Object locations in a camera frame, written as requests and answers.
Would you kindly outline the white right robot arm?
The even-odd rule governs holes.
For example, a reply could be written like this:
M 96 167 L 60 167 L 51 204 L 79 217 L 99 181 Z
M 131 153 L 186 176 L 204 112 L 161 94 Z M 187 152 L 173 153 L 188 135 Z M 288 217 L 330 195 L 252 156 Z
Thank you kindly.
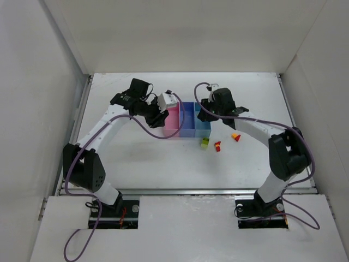
M 223 124 L 251 136 L 268 149 L 270 173 L 254 193 L 250 207 L 254 216 L 260 216 L 276 203 L 287 184 L 311 164 L 309 149 L 298 128 L 257 119 L 249 109 L 236 106 L 228 88 L 214 90 L 208 85 L 207 90 L 209 97 L 200 101 L 199 120 L 222 120 Z

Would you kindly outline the green lego block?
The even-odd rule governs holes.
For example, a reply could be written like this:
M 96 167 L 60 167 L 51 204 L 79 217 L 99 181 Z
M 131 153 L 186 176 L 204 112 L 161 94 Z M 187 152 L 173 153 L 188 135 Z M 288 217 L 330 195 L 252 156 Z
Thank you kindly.
M 209 145 L 209 138 L 202 138 L 201 140 L 201 147 L 203 149 L 207 149 Z

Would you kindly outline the red yellow lego piece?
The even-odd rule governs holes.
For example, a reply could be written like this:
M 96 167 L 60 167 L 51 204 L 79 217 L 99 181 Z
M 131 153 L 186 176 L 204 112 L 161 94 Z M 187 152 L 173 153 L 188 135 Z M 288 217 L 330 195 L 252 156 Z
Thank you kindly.
M 221 151 L 221 141 L 217 141 L 214 143 L 215 149 L 217 152 Z

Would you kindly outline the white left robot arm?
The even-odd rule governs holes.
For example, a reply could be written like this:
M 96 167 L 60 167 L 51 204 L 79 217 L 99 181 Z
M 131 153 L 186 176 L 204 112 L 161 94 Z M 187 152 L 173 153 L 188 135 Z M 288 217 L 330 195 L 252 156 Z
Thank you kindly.
M 66 183 L 81 187 L 97 204 L 114 215 L 122 208 L 122 194 L 106 179 L 101 153 L 108 147 L 120 129 L 136 116 L 146 120 L 150 128 L 163 127 L 168 109 L 177 104 L 171 91 L 155 96 L 151 102 L 149 83 L 132 79 L 130 87 L 117 93 L 97 124 L 75 144 L 63 149 L 63 177 Z

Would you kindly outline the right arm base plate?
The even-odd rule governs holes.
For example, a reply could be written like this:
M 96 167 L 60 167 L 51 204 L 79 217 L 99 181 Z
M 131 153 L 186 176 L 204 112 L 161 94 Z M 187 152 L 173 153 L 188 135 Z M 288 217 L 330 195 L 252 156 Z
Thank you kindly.
M 239 229 L 288 229 L 281 199 L 262 211 L 257 209 L 253 199 L 237 199 L 235 205 L 234 215 Z

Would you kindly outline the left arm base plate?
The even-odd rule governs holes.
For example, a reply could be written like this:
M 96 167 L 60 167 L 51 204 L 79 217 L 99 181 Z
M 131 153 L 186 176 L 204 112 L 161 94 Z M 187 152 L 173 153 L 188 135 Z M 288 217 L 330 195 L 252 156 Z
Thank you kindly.
M 113 207 L 102 205 L 97 229 L 137 229 L 139 224 L 139 199 L 126 199 L 116 211 Z

